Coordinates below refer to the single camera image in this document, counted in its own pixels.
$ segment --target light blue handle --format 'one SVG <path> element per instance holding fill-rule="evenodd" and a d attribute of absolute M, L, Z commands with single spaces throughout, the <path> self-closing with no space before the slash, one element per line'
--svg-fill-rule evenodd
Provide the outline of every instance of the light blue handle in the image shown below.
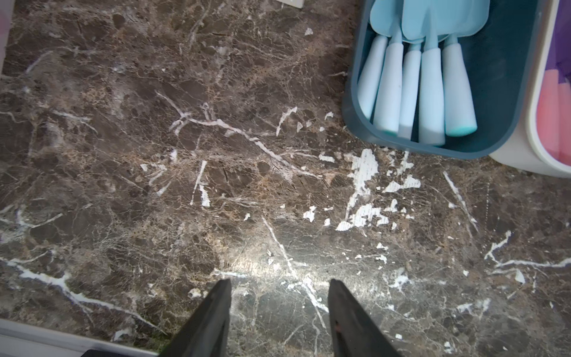
<path fill-rule="evenodd" d="M 373 116 L 373 125 L 377 129 L 394 136 L 399 132 L 400 99 L 403 90 L 403 51 L 402 43 L 391 43 L 387 47 Z"/>
<path fill-rule="evenodd" d="M 420 44 L 410 45 L 403 63 L 403 94 L 400 102 L 399 138 L 410 140 L 419 94 Z"/>
<path fill-rule="evenodd" d="M 478 129 L 472 90 L 464 65 L 462 48 L 456 37 L 445 42 L 442 52 L 444 72 L 444 120 L 446 135 L 463 137 Z"/>
<path fill-rule="evenodd" d="M 442 146 L 444 135 L 444 88 L 440 48 L 424 51 L 420 68 L 419 142 Z"/>
<path fill-rule="evenodd" d="M 387 42 L 388 38 L 386 36 L 378 35 L 375 37 L 357 84 L 357 99 L 363 114 L 368 120 L 373 114 L 375 99 L 379 90 Z"/>

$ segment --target marble countertop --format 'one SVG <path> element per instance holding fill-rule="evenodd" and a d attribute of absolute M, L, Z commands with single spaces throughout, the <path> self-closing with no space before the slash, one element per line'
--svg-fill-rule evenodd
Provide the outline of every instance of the marble countertop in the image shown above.
<path fill-rule="evenodd" d="M 567 354 L 569 181 L 353 137 L 358 13 L 17 1 L 0 318 L 158 350 L 228 277 L 229 355 L 328 356 L 336 278 L 403 356 Z"/>

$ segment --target pink item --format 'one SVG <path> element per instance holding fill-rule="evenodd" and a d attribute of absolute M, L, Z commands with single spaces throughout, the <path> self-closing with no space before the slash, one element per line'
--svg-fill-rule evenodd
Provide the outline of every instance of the pink item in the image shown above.
<path fill-rule="evenodd" d="M 571 84 L 569 81 L 559 83 L 559 161 L 571 166 Z"/>
<path fill-rule="evenodd" d="M 543 147 L 559 159 L 559 71 L 545 71 L 537 103 L 537 133 Z"/>

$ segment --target white card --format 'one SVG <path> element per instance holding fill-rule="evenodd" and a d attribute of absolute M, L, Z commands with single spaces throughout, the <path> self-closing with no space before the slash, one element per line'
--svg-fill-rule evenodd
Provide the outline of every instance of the white card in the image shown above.
<path fill-rule="evenodd" d="M 295 6 L 298 9 L 301 9 L 303 7 L 303 1 L 304 0 L 278 0 L 278 1 L 283 2 L 284 4 Z"/>

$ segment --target light blue kitchen utensil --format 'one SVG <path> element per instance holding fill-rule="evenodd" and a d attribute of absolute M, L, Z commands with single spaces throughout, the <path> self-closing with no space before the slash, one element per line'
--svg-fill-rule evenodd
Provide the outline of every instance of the light blue kitchen utensil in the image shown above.
<path fill-rule="evenodd" d="M 472 0 L 404 0 L 403 30 L 410 39 L 426 39 L 420 75 L 420 143 L 445 143 L 444 85 L 436 37 L 453 33 L 465 21 L 469 9 L 459 6 L 464 1 Z"/>
<path fill-rule="evenodd" d="M 377 92 L 373 125 L 391 135 L 399 132 L 403 90 L 403 33 L 400 18 L 403 0 L 377 0 L 371 8 L 370 23 L 375 32 L 390 37 Z"/>
<path fill-rule="evenodd" d="M 363 65 L 361 77 L 359 77 L 359 82 L 357 83 L 357 100 L 367 120 L 371 120 L 375 99 L 379 91 L 387 42 L 388 38 L 385 35 L 377 35 L 373 39 L 369 55 Z"/>
<path fill-rule="evenodd" d="M 480 31 L 488 21 L 489 8 L 489 0 L 472 1 L 467 20 L 444 42 L 444 122 L 446 135 L 450 137 L 463 137 L 478 129 L 472 90 L 458 37 L 472 36 Z"/>
<path fill-rule="evenodd" d="M 376 98 L 373 124 L 379 130 L 410 139 L 419 88 L 421 53 L 419 45 L 411 45 L 404 56 L 403 65 L 401 42 L 420 44 L 424 39 L 411 41 L 402 37 L 400 31 L 402 7 L 403 0 L 377 0 L 371 8 L 369 22 L 379 36 L 373 40 L 371 51 L 361 72 L 357 98 L 367 119 L 371 117 Z M 447 36 L 440 36 L 439 41 Z M 387 49 L 388 55 L 381 56 L 379 51 L 388 37 L 391 37 L 390 49 Z M 400 96 L 397 89 L 399 87 L 402 88 Z M 371 97 L 371 90 L 375 92 L 374 97 Z"/>
<path fill-rule="evenodd" d="M 442 53 L 445 132 L 453 137 L 468 135 L 477 130 L 476 114 L 457 37 L 473 35 L 484 26 L 488 19 L 489 0 L 405 0 L 403 32 L 407 36 L 416 38 L 425 34 L 419 19 L 421 12 L 428 8 L 433 11 L 437 33 L 452 34 L 445 42 Z M 423 121 L 420 119 L 419 130 L 423 127 Z"/>

